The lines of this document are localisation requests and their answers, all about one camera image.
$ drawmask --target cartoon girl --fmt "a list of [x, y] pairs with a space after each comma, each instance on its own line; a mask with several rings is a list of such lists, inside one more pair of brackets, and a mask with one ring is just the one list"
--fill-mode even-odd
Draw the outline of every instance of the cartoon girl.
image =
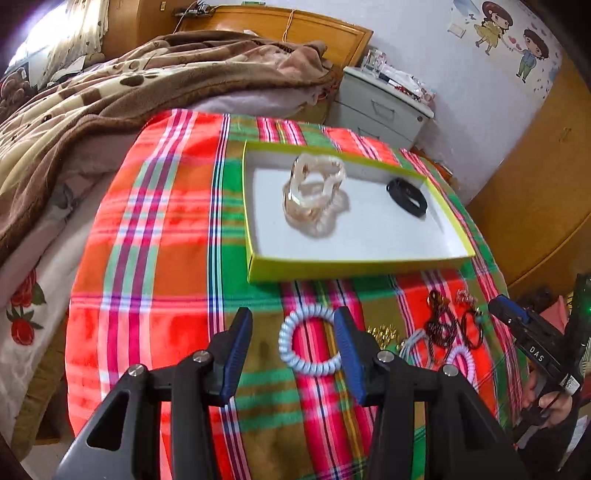
[[500, 38], [505, 46], [510, 48], [503, 38], [503, 34], [513, 25], [513, 19], [509, 15], [509, 12], [494, 2], [484, 2], [482, 4], [482, 12], [484, 13], [482, 24], [474, 25], [474, 29], [480, 37], [480, 40], [476, 42], [476, 46], [480, 48], [481, 43], [488, 43], [485, 53], [490, 55], [491, 48], [496, 48]]

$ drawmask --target curtain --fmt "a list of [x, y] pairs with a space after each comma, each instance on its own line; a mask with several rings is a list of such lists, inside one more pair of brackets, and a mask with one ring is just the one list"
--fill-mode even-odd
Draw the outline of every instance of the curtain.
[[66, 29], [51, 49], [40, 88], [47, 85], [55, 72], [78, 57], [100, 51], [109, 28], [108, 10], [109, 0], [68, 0]]

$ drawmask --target cartoon boy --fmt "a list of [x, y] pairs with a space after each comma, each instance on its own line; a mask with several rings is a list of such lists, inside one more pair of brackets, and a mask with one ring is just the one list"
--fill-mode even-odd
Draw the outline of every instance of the cartoon boy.
[[523, 38], [525, 40], [525, 48], [521, 50], [518, 47], [514, 47], [523, 54], [523, 58], [519, 64], [519, 71], [515, 75], [521, 77], [521, 80], [525, 83], [525, 79], [530, 74], [531, 69], [535, 67], [537, 59], [547, 59], [549, 51], [548, 45], [546, 45], [544, 40], [529, 28], [526, 28], [523, 32]]

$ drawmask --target white wall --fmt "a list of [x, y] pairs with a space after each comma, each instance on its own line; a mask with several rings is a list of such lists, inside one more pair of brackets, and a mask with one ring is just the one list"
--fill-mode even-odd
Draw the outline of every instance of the white wall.
[[540, 104], [483, 54], [448, 33], [452, 0], [274, 0], [374, 31], [370, 44], [436, 92], [419, 146], [454, 171], [467, 203], [511, 151]]
[[29, 83], [37, 85], [43, 78], [43, 71], [47, 67], [49, 61], [49, 52], [51, 48], [45, 47], [42, 50], [35, 52], [28, 58], [29, 62]]

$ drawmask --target white spiral hair tie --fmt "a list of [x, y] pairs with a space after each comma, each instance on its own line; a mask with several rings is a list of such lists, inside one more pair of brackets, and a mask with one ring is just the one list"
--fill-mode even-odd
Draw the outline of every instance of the white spiral hair tie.
[[[402, 346], [402, 349], [400, 350], [400, 353], [399, 353], [400, 358], [405, 360], [407, 363], [410, 363], [410, 354], [413, 351], [413, 349], [415, 348], [415, 346], [421, 340], [424, 340], [425, 342], [427, 342], [429, 340], [429, 338], [428, 338], [425, 330], [423, 330], [422, 328], [418, 328], [413, 332], [413, 334], [410, 337], [408, 337], [404, 341], [404, 345]], [[427, 355], [428, 355], [428, 359], [427, 359], [426, 368], [430, 369], [433, 366], [433, 358], [431, 358], [431, 352], [429, 351], [429, 348], [427, 348]]]
[[457, 356], [464, 357], [466, 360], [466, 365], [468, 366], [468, 371], [466, 372], [466, 380], [470, 382], [470, 385], [474, 385], [474, 376], [476, 375], [476, 364], [474, 363], [474, 357], [468, 350], [466, 345], [457, 345], [449, 352], [445, 363], [452, 364]]
[[323, 377], [325, 375], [332, 375], [340, 370], [341, 360], [340, 353], [337, 353], [333, 358], [326, 362], [309, 362], [297, 355], [292, 348], [294, 331], [296, 327], [312, 317], [319, 317], [331, 325], [335, 322], [335, 311], [319, 303], [312, 305], [304, 305], [291, 312], [281, 325], [279, 331], [279, 357], [295, 372], [308, 375], [310, 377]]

